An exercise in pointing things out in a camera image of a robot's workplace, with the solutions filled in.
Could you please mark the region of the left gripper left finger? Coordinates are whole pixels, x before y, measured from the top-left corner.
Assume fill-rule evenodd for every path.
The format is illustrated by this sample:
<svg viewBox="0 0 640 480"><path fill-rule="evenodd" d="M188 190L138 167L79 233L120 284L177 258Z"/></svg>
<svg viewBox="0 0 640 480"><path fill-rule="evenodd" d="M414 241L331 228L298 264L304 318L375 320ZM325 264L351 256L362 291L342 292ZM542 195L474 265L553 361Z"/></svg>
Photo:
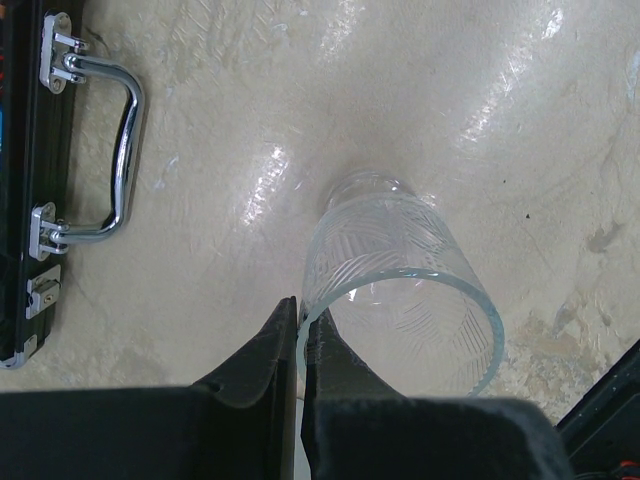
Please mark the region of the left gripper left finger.
<svg viewBox="0 0 640 480"><path fill-rule="evenodd" d="M196 479L291 479L294 473L297 303L279 301L258 333L193 388Z"/></svg>

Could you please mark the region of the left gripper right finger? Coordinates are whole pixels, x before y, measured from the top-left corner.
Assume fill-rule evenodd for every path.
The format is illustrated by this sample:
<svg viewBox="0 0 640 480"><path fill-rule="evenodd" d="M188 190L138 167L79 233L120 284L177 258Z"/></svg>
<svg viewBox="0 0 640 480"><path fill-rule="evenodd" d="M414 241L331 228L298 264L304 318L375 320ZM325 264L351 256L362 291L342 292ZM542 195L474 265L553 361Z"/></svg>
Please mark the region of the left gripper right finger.
<svg viewBox="0 0 640 480"><path fill-rule="evenodd" d="M330 479L390 479L397 466L385 450L385 441L366 424L371 405L402 398L349 347L326 309L310 324L305 347L306 380L301 440L311 477L326 472ZM321 419L321 404L329 410L345 407L333 424ZM321 429L335 426L329 444L321 446Z"/></svg>

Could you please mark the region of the wine glass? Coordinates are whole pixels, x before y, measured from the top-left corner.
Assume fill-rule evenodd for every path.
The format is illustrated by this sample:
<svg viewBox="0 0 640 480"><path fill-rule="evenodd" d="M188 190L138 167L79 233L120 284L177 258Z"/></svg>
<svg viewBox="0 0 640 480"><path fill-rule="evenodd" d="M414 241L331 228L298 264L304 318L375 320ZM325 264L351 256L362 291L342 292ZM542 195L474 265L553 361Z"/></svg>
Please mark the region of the wine glass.
<svg viewBox="0 0 640 480"><path fill-rule="evenodd" d="M443 220L400 179L353 172L329 191L307 256L297 341L330 320L383 382L409 397L480 393L504 351L502 320Z"/></svg>

